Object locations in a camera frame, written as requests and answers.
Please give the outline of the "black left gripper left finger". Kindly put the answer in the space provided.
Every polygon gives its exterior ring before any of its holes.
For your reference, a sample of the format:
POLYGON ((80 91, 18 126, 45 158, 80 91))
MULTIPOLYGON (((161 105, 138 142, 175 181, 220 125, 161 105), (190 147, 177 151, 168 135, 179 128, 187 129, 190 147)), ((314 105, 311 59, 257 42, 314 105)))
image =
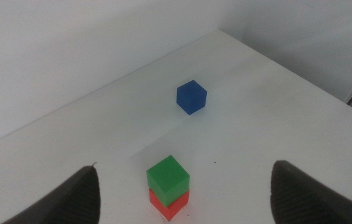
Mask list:
POLYGON ((6 223, 97 224, 99 219, 100 186, 97 170, 94 166, 85 166, 6 223))

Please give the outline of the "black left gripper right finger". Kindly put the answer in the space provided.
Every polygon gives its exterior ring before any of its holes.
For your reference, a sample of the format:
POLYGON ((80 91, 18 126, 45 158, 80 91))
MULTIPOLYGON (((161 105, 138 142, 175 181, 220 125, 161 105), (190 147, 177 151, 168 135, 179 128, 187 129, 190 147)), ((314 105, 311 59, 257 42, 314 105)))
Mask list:
POLYGON ((275 223, 352 224, 352 200, 288 161, 276 161, 270 181, 275 223))

